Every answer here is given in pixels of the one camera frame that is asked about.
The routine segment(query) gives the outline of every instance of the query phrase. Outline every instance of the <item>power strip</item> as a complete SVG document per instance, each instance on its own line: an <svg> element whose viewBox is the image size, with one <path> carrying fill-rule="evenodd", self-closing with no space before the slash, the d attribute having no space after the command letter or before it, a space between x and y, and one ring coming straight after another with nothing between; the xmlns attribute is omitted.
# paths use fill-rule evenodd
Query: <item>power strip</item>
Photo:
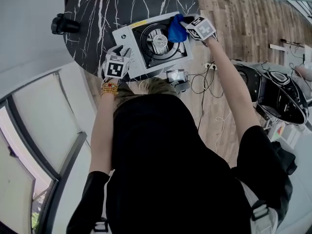
<svg viewBox="0 0 312 234"><path fill-rule="evenodd" d="M205 68L218 70L215 64L205 63Z"/></svg>

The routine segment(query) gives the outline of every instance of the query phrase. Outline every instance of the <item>black marble table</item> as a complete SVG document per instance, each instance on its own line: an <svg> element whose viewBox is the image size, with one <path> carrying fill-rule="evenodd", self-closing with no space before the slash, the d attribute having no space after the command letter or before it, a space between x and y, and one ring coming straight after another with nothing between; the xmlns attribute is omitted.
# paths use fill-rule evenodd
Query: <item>black marble table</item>
<svg viewBox="0 0 312 234"><path fill-rule="evenodd" d="M69 0L64 15L78 21L80 31L64 34L64 41L74 60L97 75L106 51L116 45L114 30L175 11L200 14L198 0Z"/></svg>

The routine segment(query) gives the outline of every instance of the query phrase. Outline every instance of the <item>backpack strap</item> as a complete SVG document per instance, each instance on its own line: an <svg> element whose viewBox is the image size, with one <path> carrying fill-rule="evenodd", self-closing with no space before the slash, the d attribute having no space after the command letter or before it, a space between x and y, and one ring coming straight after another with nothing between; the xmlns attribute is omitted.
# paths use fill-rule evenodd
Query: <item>backpack strap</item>
<svg viewBox="0 0 312 234"><path fill-rule="evenodd" d="M252 234L274 234L277 229L277 212L269 208L266 201L259 200L254 192L242 181L240 181L245 196L252 210L250 219Z"/></svg>

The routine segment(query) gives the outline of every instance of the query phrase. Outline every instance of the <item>khaki pants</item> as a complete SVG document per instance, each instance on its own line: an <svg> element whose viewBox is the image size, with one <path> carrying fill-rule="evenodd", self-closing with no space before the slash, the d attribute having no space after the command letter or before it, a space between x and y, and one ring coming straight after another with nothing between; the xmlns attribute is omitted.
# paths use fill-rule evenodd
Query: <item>khaki pants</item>
<svg viewBox="0 0 312 234"><path fill-rule="evenodd" d="M167 83L165 80L162 80L158 77L153 77L150 79L143 80L140 84L140 88L145 93L150 94L165 94L173 95L179 98L180 94L176 92L176 89ZM118 95L115 97L115 110L126 101L139 97L142 95L135 95L129 86L122 82L118 86Z"/></svg>

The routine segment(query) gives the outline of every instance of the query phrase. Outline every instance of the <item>beaded bracelet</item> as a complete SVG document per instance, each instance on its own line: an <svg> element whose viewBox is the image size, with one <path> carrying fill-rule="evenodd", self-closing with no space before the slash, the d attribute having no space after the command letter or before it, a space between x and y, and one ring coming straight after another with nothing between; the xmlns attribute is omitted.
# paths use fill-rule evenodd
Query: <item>beaded bracelet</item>
<svg viewBox="0 0 312 234"><path fill-rule="evenodd" d="M105 93L111 93L116 96L118 94L117 89L118 89L118 85L115 83L110 83L110 82L104 83L102 85L101 96Z"/></svg>

